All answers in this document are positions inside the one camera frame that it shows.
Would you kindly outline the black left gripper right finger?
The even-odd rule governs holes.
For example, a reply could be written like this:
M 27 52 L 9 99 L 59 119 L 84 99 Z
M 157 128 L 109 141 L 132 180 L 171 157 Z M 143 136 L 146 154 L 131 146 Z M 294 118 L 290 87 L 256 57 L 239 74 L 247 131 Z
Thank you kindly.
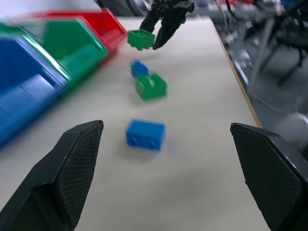
M 308 231 L 308 160 L 281 135 L 232 123 L 245 183 L 271 231 Z

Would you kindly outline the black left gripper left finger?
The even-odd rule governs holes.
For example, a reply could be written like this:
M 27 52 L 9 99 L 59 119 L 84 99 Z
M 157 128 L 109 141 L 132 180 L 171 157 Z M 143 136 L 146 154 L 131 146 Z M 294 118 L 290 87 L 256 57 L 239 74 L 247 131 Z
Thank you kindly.
M 0 211 L 0 231 L 74 231 L 94 176 L 103 121 L 62 134 Z

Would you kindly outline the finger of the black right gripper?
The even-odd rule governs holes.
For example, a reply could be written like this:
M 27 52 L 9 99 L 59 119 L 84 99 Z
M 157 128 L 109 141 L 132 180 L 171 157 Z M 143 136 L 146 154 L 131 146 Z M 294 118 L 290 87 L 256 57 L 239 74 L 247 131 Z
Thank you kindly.
M 153 50 L 164 46 L 167 41 L 175 34 L 176 30 L 185 23 L 186 16 L 165 16 L 161 22 L 161 28 L 156 36 Z
M 149 11 L 140 25 L 141 30 L 145 30 L 149 33 L 154 31 L 155 25 L 161 18 L 161 13 L 159 11 Z

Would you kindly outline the green toy building block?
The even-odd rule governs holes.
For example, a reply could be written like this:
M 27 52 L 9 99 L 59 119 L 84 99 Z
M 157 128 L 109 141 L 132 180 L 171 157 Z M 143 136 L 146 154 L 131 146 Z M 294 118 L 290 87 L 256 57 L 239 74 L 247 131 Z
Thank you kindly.
M 127 43 L 141 51 L 143 49 L 149 49 L 154 45 L 155 35 L 143 30 L 130 30 L 128 31 Z
M 167 95 L 167 83 L 157 73 L 137 77 L 135 88 L 143 101 L 154 100 Z

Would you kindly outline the red plastic storage bin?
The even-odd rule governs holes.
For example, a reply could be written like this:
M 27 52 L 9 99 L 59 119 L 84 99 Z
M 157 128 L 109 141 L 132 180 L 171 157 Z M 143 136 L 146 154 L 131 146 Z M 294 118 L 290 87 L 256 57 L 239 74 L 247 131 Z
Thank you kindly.
M 127 37 L 127 31 L 107 8 L 100 10 L 49 10 L 31 14 L 34 18 L 78 18 L 106 47 L 108 54 L 98 64 L 108 61 Z

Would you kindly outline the small blue building block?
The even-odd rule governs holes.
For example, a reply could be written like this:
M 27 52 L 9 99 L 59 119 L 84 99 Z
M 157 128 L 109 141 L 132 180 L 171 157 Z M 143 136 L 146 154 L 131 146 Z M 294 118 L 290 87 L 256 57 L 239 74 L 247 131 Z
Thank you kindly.
M 133 61 L 130 64 L 130 67 L 131 67 L 131 74 L 134 78 L 149 75 L 149 69 L 144 63 L 140 62 L 139 60 Z

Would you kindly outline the grey rounded object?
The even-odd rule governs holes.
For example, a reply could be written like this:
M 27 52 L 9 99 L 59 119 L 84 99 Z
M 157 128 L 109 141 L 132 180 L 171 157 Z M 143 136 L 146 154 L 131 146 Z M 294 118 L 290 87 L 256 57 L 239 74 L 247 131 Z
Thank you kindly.
M 285 118 L 283 136 L 296 149 L 303 151 L 308 147 L 308 115 L 294 113 Z

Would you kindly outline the green plastic storage bin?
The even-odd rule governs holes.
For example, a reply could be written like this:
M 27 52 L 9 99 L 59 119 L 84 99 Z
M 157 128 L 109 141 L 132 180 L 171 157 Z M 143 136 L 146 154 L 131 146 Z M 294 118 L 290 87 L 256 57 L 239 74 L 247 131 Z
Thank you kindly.
M 70 85 L 91 74 L 109 55 L 80 18 L 0 21 L 0 34 L 22 36 Z

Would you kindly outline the blue plastic storage bin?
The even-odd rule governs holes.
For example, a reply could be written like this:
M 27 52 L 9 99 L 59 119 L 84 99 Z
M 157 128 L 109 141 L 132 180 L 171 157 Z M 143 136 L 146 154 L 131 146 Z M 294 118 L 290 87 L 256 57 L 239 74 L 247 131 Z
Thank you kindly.
M 0 37 L 0 147 L 67 88 L 65 77 L 22 36 Z

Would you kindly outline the blue toy building block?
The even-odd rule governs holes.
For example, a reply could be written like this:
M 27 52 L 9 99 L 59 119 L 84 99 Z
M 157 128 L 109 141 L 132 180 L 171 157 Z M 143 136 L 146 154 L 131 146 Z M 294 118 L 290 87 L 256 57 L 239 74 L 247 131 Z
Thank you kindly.
M 132 119 L 126 129 L 126 143 L 130 147 L 160 151 L 166 126 L 160 122 Z

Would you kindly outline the black office chair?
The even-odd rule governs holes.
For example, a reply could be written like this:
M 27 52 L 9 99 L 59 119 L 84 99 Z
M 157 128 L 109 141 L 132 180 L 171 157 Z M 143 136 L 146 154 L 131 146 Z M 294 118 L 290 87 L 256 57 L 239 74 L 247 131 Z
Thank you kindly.
M 301 0 L 280 16 L 272 17 L 267 21 L 259 51 L 257 52 L 253 71 L 249 80 L 249 87 L 252 87 L 255 84 L 257 75 L 265 68 L 265 66 L 274 56 L 277 49 L 282 45 L 297 49 L 299 52 L 299 60 L 279 80 L 278 84 L 282 85 L 297 68 L 302 66 L 303 60 L 308 56 L 308 32 L 304 31 L 303 24 L 304 12 L 308 12 L 308 10 L 303 10 L 304 7 L 308 7 L 308 0 Z M 299 29 L 294 29 L 293 26 L 286 26 L 284 29 L 282 28 L 285 20 L 290 17 L 297 19 Z M 272 39 L 276 40 L 275 46 L 272 48 L 270 53 L 265 58 L 263 58 L 263 52 L 265 51 L 267 44 Z

